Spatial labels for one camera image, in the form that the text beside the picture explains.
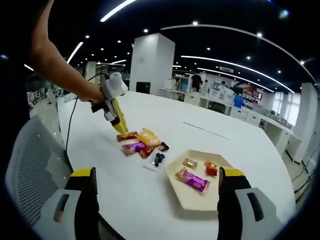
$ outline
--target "window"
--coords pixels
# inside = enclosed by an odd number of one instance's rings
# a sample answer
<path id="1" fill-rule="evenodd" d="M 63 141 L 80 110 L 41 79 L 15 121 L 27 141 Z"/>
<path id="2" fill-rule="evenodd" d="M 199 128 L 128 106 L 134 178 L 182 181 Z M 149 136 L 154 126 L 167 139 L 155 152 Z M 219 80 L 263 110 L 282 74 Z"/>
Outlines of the window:
<path id="1" fill-rule="evenodd" d="M 283 118 L 287 120 L 293 126 L 296 125 L 299 108 L 300 108 L 301 94 L 288 93 L 287 104 L 285 106 L 285 112 Z"/>
<path id="2" fill-rule="evenodd" d="M 283 92 L 276 92 L 274 94 L 272 110 L 279 114 L 281 111 L 283 101 L 284 101 L 284 93 Z"/>

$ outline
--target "cable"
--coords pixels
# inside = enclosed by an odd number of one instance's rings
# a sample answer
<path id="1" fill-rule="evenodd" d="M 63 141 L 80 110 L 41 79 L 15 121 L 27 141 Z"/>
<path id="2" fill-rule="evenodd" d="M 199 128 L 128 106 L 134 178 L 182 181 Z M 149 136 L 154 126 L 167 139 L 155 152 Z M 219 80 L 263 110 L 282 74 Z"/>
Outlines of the cable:
<path id="1" fill-rule="evenodd" d="M 91 81 L 92 79 L 94 79 L 95 77 L 100 76 L 100 75 L 106 75 L 106 74 L 105 74 L 105 73 L 98 73 L 98 74 L 94 75 L 93 77 L 91 77 L 91 78 L 88 80 L 88 82 Z M 76 97 L 76 100 L 75 100 L 75 103 L 74 103 L 74 107 L 73 107 L 71 116 L 70 116 L 70 120 L 69 120 L 68 134 L 67 134 L 67 136 L 66 136 L 66 143 L 65 143 L 65 152 L 67 152 L 67 149 L 68 149 L 71 119 L 72 119 L 72 116 L 74 115 L 74 112 L 75 112 L 75 109 L 76 109 L 76 105 L 77 105 L 78 99 L 79 99 L 79 97 L 77 96 L 77 97 Z"/>
<path id="2" fill-rule="evenodd" d="M 308 165 L 309 165 L 312 157 L 314 156 L 315 152 L 318 150 L 319 146 L 320 146 L 320 144 L 316 147 L 316 149 L 315 149 L 314 152 L 312 153 L 311 157 L 309 158 L 309 161 L 307 162 L 307 164 L 305 165 L 305 167 L 302 169 L 302 172 L 300 172 L 300 173 L 298 174 L 298 176 L 296 176 L 294 179 L 292 179 L 291 182 L 293 182 L 293 181 L 296 180 L 298 177 L 300 177 L 301 174 L 307 169 L 307 167 L 308 167 Z"/>

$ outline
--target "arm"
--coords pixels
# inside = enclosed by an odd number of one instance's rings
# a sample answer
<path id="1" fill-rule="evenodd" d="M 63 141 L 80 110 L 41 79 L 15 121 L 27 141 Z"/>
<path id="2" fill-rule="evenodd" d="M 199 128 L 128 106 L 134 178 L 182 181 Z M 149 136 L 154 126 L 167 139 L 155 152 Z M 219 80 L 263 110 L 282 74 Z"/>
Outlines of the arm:
<path id="1" fill-rule="evenodd" d="M 49 0 L 32 33 L 31 62 L 36 73 L 66 89 L 82 101 L 102 102 L 104 96 L 97 84 L 88 82 L 60 55 L 48 37 L 48 19 L 54 0 Z"/>

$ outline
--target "black ceiling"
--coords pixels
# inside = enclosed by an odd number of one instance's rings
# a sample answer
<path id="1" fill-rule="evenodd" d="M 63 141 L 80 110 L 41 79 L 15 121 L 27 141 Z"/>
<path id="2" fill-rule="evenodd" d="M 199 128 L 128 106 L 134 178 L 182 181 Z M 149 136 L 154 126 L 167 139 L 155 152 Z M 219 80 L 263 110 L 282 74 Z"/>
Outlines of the black ceiling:
<path id="1" fill-rule="evenodd" d="M 79 42 L 83 46 L 70 64 L 89 61 L 114 62 L 127 60 L 130 71 L 131 43 L 148 34 L 161 33 L 175 42 L 174 63 L 195 71 L 196 67 L 216 70 L 216 66 L 235 69 L 240 77 L 270 89 L 286 91 L 276 82 L 252 71 L 214 61 L 181 58 L 181 55 L 206 57 L 246 66 L 262 72 L 287 85 L 295 92 L 301 83 L 314 80 L 290 56 L 271 44 L 241 32 L 211 27 L 161 28 L 200 24 L 222 25 L 263 37 L 281 46 L 304 65 L 317 82 L 320 79 L 319 21 L 314 7 L 272 4 L 268 0 L 137 0 L 106 22 L 100 19 L 124 0 L 77 1 L 55 0 L 49 19 L 49 37 L 64 57 L 69 57 Z M 287 18 L 279 18 L 288 9 Z"/>

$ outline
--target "hexagonal plate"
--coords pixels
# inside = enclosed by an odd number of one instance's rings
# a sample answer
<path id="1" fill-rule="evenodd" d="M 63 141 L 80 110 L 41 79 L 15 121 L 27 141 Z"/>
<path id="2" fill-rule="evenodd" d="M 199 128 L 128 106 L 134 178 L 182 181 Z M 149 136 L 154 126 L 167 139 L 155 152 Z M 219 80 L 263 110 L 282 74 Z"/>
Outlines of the hexagonal plate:
<path id="1" fill-rule="evenodd" d="M 176 178 L 176 173 L 185 166 L 182 162 L 189 158 L 197 161 L 198 165 L 195 170 L 187 167 L 187 170 L 197 175 L 198 177 L 209 180 L 210 185 L 204 193 L 199 193 L 192 187 L 180 182 Z M 169 177 L 170 183 L 178 197 L 182 208 L 194 211 L 217 211 L 219 201 L 219 172 L 217 176 L 211 177 L 206 175 L 205 161 L 211 161 L 218 165 L 218 167 L 232 168 L 226 159 L 220 154 L 213 154 L 195 150 L 187 150 L 173 162 L 168 164 L 165 172 Z"/>

